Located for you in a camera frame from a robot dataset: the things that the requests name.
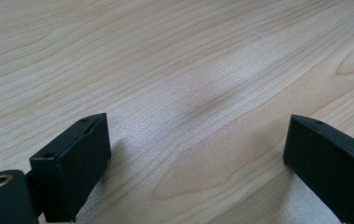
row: black plastic block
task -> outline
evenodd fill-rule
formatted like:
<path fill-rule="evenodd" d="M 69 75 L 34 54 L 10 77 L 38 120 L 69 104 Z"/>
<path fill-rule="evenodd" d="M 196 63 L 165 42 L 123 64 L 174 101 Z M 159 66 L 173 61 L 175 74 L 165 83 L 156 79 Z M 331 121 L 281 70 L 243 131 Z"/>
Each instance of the black plastic block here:
<path fill-rule="evenodd" d="M 79 120 L 31 157 L 48 222 L 76 220 L 110 157 L 106 114 Z"/>
<path fill-rule="evenodd" d="M 346 223 L 354 223 L 354 138 L 292 115 L 284 162 Z"/>

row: black plastic clamp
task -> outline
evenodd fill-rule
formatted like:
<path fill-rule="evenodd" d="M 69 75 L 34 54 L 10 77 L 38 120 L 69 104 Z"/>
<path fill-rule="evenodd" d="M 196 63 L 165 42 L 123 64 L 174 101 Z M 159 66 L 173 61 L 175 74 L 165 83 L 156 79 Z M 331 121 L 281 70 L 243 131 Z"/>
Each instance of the black plastic clamp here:
<path fill-rule="evenodd" d="M 111 157 L 106 114 L 81 119 L 30 158 L 32 170 L 0 172 L 0 223 L 76 221 Z"/>

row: wooden table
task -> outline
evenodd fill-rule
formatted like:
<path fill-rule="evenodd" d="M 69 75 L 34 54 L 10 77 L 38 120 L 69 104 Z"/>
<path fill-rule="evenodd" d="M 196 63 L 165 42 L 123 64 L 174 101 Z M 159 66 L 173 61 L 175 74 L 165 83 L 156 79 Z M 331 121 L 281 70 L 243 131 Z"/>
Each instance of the wooden table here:
<path fill-rule="evenodd" d="M 102 112 L 78 223 L 338 223 L 282 153 L 290 114 L 354 137 L 354 1 L 0 1 L 0 171 Z"/>

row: wood grain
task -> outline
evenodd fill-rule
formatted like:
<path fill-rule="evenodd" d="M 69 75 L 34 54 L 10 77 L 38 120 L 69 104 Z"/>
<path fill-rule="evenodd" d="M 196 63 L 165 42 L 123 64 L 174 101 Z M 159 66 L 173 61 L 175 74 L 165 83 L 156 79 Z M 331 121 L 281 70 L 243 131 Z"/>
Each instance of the wood grain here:
<path fill-rule="evenodd" d="M 0 1 L 0 171 L 100 112 L 78 223 L 338 223 L 282 151 L 292 113 L 354 137 L 354 1 Z"/>

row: light wood surface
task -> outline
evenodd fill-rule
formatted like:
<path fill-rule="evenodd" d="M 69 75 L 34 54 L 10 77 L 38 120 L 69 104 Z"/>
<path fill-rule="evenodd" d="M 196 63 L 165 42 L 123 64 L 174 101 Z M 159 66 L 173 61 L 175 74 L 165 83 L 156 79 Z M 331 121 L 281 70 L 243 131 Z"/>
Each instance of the light wood surface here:
<path fill-rule="evenodd" d="M 339 223 L 282 152 L 292 113 L 354 137 L 354 1 L 0 1 L 0 171 L 102 112 L 78 223 Z"/>

